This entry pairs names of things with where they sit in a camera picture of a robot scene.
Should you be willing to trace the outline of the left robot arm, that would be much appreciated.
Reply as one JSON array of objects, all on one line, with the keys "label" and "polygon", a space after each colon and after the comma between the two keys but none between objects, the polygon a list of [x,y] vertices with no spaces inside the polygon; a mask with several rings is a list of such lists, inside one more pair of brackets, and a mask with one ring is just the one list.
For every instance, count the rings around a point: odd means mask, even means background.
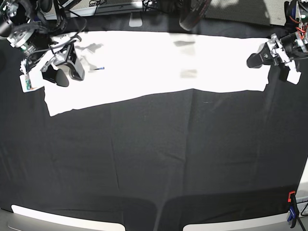
[{"label": "left robot arm", "polygon": [[288,34],[278,37],[272,34],[261,46],[261,50],[247,59],[249,68],[262,65],[296,66],[295,61],[308,57],[308,2],[293,0],[284,3],[284,14]]}]

